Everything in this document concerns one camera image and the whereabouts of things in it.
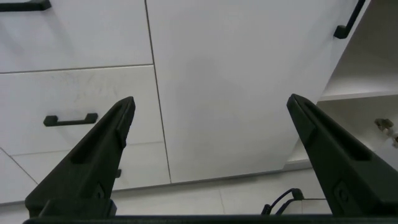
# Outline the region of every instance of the cable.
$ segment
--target cable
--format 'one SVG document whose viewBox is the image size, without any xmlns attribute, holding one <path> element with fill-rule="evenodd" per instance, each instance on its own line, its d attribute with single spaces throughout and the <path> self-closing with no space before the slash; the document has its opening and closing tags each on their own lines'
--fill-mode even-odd
<svg viewBox="0 0 398 224">
<path fill-rule="evenodd" d="M 306 198 L 306 199 L 301 199 L 301 201 L 303 200 L 326 200 L 325 198 Z M 275 215 L 281 215 L 285 209 L 287 208 L 287 206 L 290 205 L 290 203 L 297 201 L 296 199 L 290 199 L 287 202 L 285 202 L 279 209 L 277 212 L 275 212 Z"/>
<path fill-rule="evenodd" d="M 295 188 L 289 189 L 288 191 L 283 193 L 281 196 L 279 196 L 279 198 L 277 198 L 275 200 L 275 202 L 272 203 L 272 205 L 266 204 L 264 206 L 264 208 L 262 209 L 261 215 L 271 214 L 271 210 L 275 207 L 275 205 L 289 193 L 292 193 L 292 195 L 293 195 L 293 199 L 291 199 L 291 200 L 303 200 L 304 199 L 303 193 L 300 189 L 295 189 Z"/>
</svg>

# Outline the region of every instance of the cabinet door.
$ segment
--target cabinet door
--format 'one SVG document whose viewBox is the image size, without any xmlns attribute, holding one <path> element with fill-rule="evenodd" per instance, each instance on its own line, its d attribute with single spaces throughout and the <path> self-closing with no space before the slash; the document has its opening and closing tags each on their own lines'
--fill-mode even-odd
<svg viewBox="0 0 398 224">
<path fill-rule="evenodd" d="M 0 149 L 0 203 L 25 200 L 36 183 Z"/>
<path fill-rule="evenodd" d="M 152 63 L 144 0 L 50 2 L 0 12 L 0 72 Z"/>
<path fill-rule="evenodd" d="M 148 0 L 172 182 L 281 169 L 292 93 L 317 101 L 357 0 Z"/>
</svg>

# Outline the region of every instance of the drawer handle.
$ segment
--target drawer handle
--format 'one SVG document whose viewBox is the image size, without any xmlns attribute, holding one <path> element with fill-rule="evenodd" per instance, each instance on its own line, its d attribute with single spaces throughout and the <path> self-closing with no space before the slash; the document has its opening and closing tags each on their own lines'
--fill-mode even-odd
<svg viewBox="0 0 398 224">
<path fill-rule="evenodd" d="M 44 11 L 51 8 L 50 0 L 30 0 L 18 3 L 0 3 L 0 12 Z"/>
<path fill-rule="evenodd" d="M 118 169 L 118 172 L 116 173 L 116 178 L 119 178 L 122 175 L 122 169 Z"/>
<path fill-rule="evenodd" d="M 97 121 L 97 118 L 98 118 L 97 113 L 88 113 L 84 120 L 58 121 L 58 117 L 56 115 L 51 115 L 51 116 L 46 116 L 43 123 L 44 126 L 46 127 L 77 125 L 77 124 L 94 124 Z"/>
<path fill-rule="evenodd" d="M 359 13 L 361 12 L 361 9 L 365 3 L 365 0 L 358 0 L 358 3 L 355 6 L 355 9 L 351 15 L 351 17 L 348 20 L 347 26 L 339 25 L 336 30 L 335 34 L 333 36 L 339 38 L 339 39 L 345 39 L 348 37 L 349 32 L 354 26 L 355 20 L 358 17 Z"/>
</svg>

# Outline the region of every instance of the floor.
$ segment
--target floor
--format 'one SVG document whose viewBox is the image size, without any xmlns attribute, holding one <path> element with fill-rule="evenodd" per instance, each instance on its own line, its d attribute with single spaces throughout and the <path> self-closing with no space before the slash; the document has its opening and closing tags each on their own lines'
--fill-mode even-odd
<svg viewBox="0 0 398 224">
<path fill-rule="evenodd" d="M 305 198 L 324 198 L 312 169 L 195 184 L 114 192 L 117 215 L 259 214 L 286 190 L 300 188 Z M 22 223 L 23 204 L 0 206 L 0 223 Z"/>
</svg>

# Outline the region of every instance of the drawer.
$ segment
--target drawer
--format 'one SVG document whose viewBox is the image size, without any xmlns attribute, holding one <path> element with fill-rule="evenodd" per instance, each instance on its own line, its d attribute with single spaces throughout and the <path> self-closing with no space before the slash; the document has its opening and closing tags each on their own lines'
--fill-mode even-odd
<svg viewBox="0 0 398 224">
<path fill-rule="evenodd" d="M 127 96 L 136 102 L 127 143 L 164 140 L 153 66 L 7 74 L 0 83 L 0 147 L 9 155 L 72 149 L 94 124 L 46 127 L 46 116 L 100 119 Z"/>
<path fill-rule="evenodd" d="M 69 151 L 46 152 L 13 156 L 12 158 L 40 183 Z M 169 170 L 164 142 L 127 145 L 115 180 L 114 190 L 169 184 Z"/>
<path fill-rule="evenodd" d="M 144 0 L 50 2 L 0 13 L 0 72 L 152 63 Z"/>
<path fill-rule="evenodd" d="M 0 149 L 0 203 L 25 200 L 36 183 Z"/>
</svg>

